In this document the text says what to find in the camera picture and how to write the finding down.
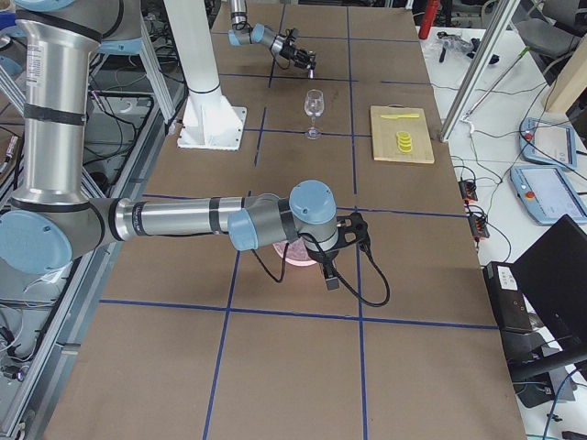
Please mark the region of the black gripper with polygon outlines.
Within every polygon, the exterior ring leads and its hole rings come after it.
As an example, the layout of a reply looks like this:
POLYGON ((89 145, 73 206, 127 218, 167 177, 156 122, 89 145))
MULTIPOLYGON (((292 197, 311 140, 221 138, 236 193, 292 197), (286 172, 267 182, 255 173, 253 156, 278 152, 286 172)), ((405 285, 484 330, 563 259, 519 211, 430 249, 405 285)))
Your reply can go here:
POLYGON ((293 64, 303 70, 313 70, 316 67, 316 53, 311 50, 298 49, 292 40, 285 40, 279 55, 292 61, 293 64))
POLYGON ((337 290, 339 288, 339 280, 336 275, 335 258, 338 256, 337 250, 312 250, 308 248, 308 256, 321 265, 325 284, 328 291, 337 290))

